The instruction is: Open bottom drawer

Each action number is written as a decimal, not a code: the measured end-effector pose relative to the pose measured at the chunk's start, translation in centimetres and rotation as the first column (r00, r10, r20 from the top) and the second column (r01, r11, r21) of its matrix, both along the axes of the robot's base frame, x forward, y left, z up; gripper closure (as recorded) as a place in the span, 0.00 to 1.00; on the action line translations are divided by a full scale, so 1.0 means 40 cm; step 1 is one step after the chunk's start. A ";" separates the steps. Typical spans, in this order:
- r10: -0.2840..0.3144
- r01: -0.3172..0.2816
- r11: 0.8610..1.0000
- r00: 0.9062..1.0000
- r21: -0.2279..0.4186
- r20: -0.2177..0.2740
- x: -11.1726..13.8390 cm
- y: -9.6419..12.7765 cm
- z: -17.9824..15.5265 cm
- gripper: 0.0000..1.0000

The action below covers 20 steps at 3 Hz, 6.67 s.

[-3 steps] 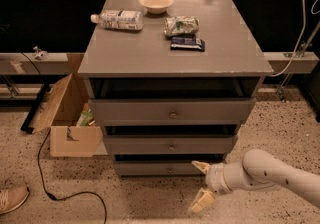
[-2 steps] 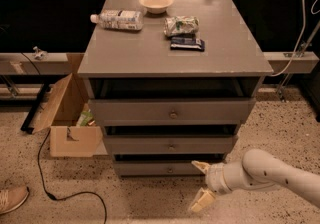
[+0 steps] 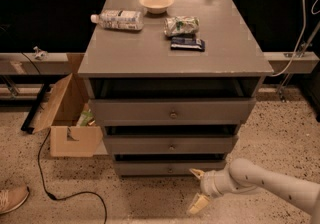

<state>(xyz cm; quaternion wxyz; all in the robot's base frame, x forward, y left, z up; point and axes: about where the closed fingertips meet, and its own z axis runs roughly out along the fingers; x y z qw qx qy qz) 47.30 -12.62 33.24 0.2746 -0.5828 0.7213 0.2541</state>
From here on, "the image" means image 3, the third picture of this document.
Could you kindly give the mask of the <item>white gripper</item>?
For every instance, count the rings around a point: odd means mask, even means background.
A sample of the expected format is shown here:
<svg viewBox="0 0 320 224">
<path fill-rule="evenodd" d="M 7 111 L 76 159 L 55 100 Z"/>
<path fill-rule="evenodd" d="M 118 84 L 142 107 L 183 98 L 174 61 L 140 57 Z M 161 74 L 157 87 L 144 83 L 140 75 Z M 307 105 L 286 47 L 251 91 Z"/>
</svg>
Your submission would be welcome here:
<svg viewBox="0 0 320 224">
<path fill-rule="evenodd" d="M 203 194 L 197 193 L 190 206 L 188 214 L 197 214 L 210 203 L 210 198 L 222 197 L 226 193 L 231 193 L 234 188 L 233 181 L 228 168 L 219 171 L 204 172 L 200 169 L 190 168 L 189 171 L 200 180 L 200 189 Z"/>
</svg>

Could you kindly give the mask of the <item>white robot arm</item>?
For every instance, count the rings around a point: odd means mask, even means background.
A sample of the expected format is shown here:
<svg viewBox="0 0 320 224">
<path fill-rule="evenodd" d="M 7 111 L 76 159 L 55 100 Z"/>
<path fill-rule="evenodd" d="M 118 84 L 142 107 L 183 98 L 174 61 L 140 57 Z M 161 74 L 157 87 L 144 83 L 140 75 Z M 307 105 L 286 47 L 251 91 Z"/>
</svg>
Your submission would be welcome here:
<svg viewBox="0 0 320 224">
<path fill-rule="evenodd" d="M 238 158 L 223 170 L 202 171 L 192 168 L 190 172 L 200 182 L 197 193 L 187 212 L 197 214 L 212 199 L 227 193 L 255 193 L 264 189 L 311 216 L 310 224 L 320 224 L 320 184 L 293 176 L 268 171 L 251 161 Z"/>
</svg>

